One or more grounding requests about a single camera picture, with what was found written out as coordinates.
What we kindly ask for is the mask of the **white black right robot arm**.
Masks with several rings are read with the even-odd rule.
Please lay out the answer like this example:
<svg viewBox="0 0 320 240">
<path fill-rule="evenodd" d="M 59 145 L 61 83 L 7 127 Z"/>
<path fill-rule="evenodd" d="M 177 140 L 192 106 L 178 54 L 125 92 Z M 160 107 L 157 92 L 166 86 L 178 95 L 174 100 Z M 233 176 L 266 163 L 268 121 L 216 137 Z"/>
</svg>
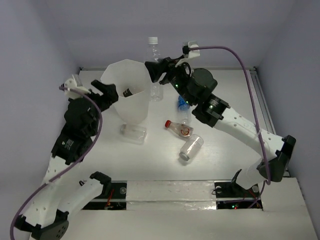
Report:
<svg viewBox="0 0 320 240">
<path fill-rule="evenodd" d="M 292 157 L 296 139 L 258 129 L 237 113 L 226 101 L 213 94 L 218 85 L 205 68 L 191 69 L 187 62 L 169 57 L 144 63 L 153 83 L 171 84 L 183 100 L 195 106 L 192 114 L 201 123 L 225 132 L 261 156 L 253 165 L 236 172 L 230 183 L 235 196 L 242 196 L 252 186 L 269 180 L 279 183 Z"/>
</svg>

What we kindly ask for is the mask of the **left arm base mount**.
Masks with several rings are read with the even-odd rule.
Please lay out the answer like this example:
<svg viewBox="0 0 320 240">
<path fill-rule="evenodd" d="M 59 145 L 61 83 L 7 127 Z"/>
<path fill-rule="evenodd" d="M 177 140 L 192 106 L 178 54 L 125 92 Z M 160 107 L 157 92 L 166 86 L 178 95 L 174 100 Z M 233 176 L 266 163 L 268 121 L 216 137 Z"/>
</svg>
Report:
<svg viewBox="0 0 320 240">
<path fill-rule="evenodd" d="M 108 193 L 101 194 L 87 203 L 83 210 L 126 210 L 127 182 L 112 182 Z"/>
</svg>

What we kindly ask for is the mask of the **small black cap bottle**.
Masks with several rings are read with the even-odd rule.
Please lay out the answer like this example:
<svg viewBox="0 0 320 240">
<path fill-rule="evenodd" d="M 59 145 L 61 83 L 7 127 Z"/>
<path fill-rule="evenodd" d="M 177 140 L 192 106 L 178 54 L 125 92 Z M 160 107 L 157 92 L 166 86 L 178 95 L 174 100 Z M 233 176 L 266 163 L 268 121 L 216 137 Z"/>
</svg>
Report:
<svg viewBox="0 0 320 240">
<path fill-rule="evenodd" d="M 129 88 L 127 88 L 125 91 L 123 91 L 122 94 L 123 94 L 124 98 L 130 97 L 133 95 L 132 91 Z"/>
</svg>

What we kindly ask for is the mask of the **silver taped front rail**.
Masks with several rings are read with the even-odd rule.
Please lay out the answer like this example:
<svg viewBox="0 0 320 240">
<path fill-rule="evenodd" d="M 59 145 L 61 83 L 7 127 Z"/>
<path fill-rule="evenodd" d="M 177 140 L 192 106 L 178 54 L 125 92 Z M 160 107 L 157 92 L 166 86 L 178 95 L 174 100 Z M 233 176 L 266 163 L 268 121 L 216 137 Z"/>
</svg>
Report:
<svg viewBox="0 0 320 240">
<path fill-rule="evenodd" d="M 216 210 L 213 181 L 129 181 L 126 188 L 128 211 Z"/>
</svg>

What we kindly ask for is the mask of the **red cap clear bottle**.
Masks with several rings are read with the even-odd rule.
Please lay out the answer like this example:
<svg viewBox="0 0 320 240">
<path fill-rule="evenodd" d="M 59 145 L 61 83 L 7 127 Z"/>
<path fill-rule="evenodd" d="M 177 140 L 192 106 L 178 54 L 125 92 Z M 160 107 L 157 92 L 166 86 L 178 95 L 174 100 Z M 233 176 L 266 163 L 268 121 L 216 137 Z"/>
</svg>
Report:
<svg viewBox="0 0 320 240">
<path fill-rule="evenodd" d="M 189 138 L 194 131 L 193 127 L 185 125 L 183 123 L 172 122 L 171 120 L 167 120 L 165 122 L 165 128 L 175 133 L 180 138 Z"/>
</svg>

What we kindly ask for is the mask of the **white translucent plastic bin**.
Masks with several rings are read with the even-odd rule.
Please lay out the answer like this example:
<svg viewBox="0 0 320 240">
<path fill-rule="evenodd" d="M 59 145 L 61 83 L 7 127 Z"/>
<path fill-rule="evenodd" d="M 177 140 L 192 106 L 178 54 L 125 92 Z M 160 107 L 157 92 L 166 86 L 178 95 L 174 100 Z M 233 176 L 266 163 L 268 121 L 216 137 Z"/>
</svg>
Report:
<svg viewBox="0 0 320 240">
<path fill-rule="evenodd" d="M 116 86 L 114 103 L 119 117 L 128 124 L 139 124 L 148 116 L 151 79 L 145 64 L 125 59 L 110 64 L 100 80 Z"/>
</svg>

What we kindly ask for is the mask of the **blue label water bottle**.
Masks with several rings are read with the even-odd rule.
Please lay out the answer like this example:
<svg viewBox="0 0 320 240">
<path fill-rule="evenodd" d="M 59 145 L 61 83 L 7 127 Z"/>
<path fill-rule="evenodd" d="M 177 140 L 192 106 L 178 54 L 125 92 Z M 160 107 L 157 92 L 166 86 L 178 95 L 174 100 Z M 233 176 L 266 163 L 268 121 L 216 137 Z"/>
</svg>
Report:
<svg viewBox="0 0 320 240">
<path fill-rule="evenodd" d="M 188 125 L 191 123 L 191 109 L 185 100 L 179 95 L 177 100 L 177 118 L 182 124 Z"/>
</svg>

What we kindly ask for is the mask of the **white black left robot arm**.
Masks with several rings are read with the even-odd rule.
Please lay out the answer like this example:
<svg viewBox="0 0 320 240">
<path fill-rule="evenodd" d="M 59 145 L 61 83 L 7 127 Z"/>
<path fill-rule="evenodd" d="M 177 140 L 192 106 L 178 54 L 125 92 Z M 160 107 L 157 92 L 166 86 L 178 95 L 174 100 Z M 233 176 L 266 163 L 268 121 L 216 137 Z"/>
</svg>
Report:
<svg viewBox="0 0 320 240">
<path fill-rule="evenodd" d="M 76 167 L 96 144 L 103 126 L 103 111 L 119 100 L 114 84 L 93 80 L 94 93 L 80 84 L 62 84 L 59 89 L 68 97 L 64 126 L 51 150 L 49 165 L 41 186 L 18 209 L 9 229 L 30 233 L 34 240 L 60 240 L 70 219 L 96 197 L 108 197 L 112 179 L 96 171 L 69 194 Z"/>
</svg>

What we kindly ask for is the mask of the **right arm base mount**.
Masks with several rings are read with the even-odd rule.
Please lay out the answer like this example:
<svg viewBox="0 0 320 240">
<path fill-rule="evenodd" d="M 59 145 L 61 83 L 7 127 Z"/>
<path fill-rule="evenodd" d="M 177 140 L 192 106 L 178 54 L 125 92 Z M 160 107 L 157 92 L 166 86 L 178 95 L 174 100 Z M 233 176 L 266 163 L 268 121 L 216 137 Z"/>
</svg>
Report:
<svg viewBox="0 0 320 240">
<path fill-rule="evenodd" d="M 249 189 L 244 189 L 236 184 L 240 172 L 241 169 L 236 172 L 231 181 L 218 181 L 214 183 L 211 194 L 217 198 L 218 210 L 263 209 L 258 184 L 253 185 Z"/>
</svg>

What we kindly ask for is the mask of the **large ribbed clear bottle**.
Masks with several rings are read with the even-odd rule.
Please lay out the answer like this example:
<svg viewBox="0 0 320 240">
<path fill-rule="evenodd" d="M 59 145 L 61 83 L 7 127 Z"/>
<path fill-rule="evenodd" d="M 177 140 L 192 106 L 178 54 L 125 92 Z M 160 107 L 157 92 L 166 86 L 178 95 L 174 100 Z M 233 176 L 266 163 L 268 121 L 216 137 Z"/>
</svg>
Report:
<svg viewBox="0 0 320 240">
<path fill-rule="evenodd" d="M 155 64 L 159 63 L 161 59 L 161 54 L 159 50 L 158 38 L 156 36 L 148 37 L 147 48 L 144 57 L 144 62 L 152 62 L 152 64 L 147 64 L 147 69 L 150 71 L 150 101 L 151 102 L 159 102 L 164 97 L 164 88 L 157 81 L 154 82 L 155 78 L 159 76 L 158 69 Z"/>
</svg>

